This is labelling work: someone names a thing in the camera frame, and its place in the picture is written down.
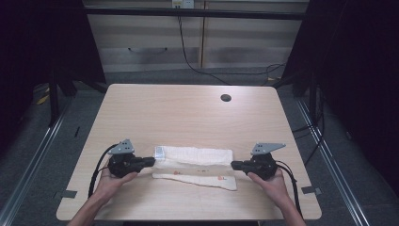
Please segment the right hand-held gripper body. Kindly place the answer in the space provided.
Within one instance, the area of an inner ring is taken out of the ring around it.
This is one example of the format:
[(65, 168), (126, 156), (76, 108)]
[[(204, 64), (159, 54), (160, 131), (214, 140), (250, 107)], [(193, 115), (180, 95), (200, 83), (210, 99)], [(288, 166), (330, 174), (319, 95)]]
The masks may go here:
[(271, 153), (284, 147), (284, 143), (256, 143), (250, 152), (250, 161), (255, 164), (254, 173), (263, 180), (274, 176), (278, 166)]

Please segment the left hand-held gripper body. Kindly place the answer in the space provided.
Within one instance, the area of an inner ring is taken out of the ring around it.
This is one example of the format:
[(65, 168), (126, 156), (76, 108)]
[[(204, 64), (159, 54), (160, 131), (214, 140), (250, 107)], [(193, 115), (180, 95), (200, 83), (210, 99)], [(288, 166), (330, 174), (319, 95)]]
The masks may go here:
[(122, 178), (131, 172), (140, 172), (140, 159), (135, 156), (135, 149), (129, 139), (125, 139), (112, 147), (108, 152), (108, 168), (110, 172)]

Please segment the white towel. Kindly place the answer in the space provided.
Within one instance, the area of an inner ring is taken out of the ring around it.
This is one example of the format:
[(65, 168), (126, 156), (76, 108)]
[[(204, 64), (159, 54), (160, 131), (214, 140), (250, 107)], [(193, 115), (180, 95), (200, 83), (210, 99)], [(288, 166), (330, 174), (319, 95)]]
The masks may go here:
[(235, 191), (232, 150), (157, 146), (152, 177)]

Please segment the person's right hand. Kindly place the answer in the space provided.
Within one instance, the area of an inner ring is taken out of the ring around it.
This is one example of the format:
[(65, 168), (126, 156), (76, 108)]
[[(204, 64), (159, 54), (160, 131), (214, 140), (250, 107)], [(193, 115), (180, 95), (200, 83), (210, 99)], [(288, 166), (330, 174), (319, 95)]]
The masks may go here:
[(268, 180), (263, 180), (260, 176), (253, 172), (249, 172), (247, 176), (257, 185), (259, 185), (271, 201), (280, 209), (286, 207), (291, 201), (286, 184), (284, 181), (283, 173), (278, 169), (274, 176)]

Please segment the person's left hand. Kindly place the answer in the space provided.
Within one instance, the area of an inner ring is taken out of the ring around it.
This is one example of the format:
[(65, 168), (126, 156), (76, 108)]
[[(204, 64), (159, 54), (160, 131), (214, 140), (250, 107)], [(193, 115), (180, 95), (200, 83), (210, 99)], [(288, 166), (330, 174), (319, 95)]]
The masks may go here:
[(134, 180), (137, 175), (137, 172), (131, 172), (119, 178), (113, 175), (109, 169), (103, 169), (93, 197), (102, 202), (108, 202), (124, 184)]

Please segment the grey tape strip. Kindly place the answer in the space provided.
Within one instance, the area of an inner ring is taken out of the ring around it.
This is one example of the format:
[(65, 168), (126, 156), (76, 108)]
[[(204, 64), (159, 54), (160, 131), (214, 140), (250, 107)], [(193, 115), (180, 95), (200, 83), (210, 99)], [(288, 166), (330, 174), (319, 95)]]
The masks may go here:
[(62, 191), (57, 191), (53, 198), (57, 200), (62, 200), (63, 198), (68, 198), (68, 199), (74, 199), (76, 196), (77, 192), (73, 190), (62, 190)]
[(319, 187), (314, 186), (304, 186), (301, 187), (303, 194), (311, 194), (314, 193), (316, 196), (322, 194), (322, 190)]

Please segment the black metal stand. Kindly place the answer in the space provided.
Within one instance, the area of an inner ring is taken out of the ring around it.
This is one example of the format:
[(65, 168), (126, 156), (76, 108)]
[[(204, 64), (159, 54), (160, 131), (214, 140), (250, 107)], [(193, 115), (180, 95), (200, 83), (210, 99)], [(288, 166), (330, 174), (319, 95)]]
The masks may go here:
[(52, 127), (56, 123), (56, 120), (59, 117), (58, 88), (57, 88), (55, 71), (51, 71), (50, 73), (49, 97), (50, 97), (50, 107), (51, 107), (49, 126)]

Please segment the black curtain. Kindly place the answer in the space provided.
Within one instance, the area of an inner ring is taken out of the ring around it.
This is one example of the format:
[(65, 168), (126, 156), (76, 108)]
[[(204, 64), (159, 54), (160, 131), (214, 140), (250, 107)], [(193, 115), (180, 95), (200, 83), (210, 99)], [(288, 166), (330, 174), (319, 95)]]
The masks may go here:
[(16, 137), (34, 87), (103, 83), (83, 0), (0, 0), (0, 154)]
[(309, 0), (283, 78), (315, 82), (399, 196), (399, 0)]

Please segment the black horizontal bar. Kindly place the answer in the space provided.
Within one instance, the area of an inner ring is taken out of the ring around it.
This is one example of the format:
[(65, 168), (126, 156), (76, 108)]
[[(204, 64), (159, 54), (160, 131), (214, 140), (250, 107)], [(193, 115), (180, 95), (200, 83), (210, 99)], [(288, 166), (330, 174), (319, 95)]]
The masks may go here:
[(86, 14), (97, 15), (132, 15), (132, 16), (175, 16), (204, 18), (240, 18), (266, 20), (302, 21), (309, 18), (306, 13), (262, 12), (215, 9), (174, 9), (174, 8), (84, 8)]

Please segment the metal floor rail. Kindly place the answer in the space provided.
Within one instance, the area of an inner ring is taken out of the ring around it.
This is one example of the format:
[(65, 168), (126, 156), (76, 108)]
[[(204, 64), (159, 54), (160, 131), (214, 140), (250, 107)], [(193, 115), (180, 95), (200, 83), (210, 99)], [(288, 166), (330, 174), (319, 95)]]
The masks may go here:
[(311, 136), (316, 143), (317, 149), (319, 153), (323, 157), (327, 168), (331, 174), (331, 177), (337, 186), (343, 201), (348, 209), (352, 219), (354, 220), (356, 226), (372, 226), (370, 221), (366, 217), (363, 208), (361, 207), (359, 200), (353, 193), (351, 187), (347, 183), (346, 179), (343, 176), (343, 173), (335, 160), (334, 155), (332, 154), (327, 142), (322, 136), (321, 129), (316, 125), (315, 122), (311, 120), (310, 109), (307, 107), (306, 103), (299, 99), (296, 101), (298, 108), (302, 114), (304, 121), (311, 131)]
[(38, 173), (41, 163), (43, 162), (54, 139), (56, 138), (56, 135), (58, 134), (58, 131), (64, 121), (65, 115), (71, 106), (71, 103), (71, 101), (68, 101), (63, 106), (55, 122), (47, 129), (46, 134), (40, 142), (40, 145), (33, 155), (32, 160), (27, 165), (27, 168), (21, 180), (16, 185), (14, 191), (12, 192), (10, 198), (7, 200), (3, 209), (0, 211), (0, 226), (11, 226), (29, 188), (33, 183), (33, 180)]

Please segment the white wall socket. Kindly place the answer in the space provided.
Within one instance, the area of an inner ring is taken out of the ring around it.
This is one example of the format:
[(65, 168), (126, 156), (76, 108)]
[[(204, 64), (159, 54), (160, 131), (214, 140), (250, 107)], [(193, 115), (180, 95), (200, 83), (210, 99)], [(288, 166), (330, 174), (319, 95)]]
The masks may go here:
[(195, 7), (194, 0), (171, 0), (173, 8), (193, 9)]

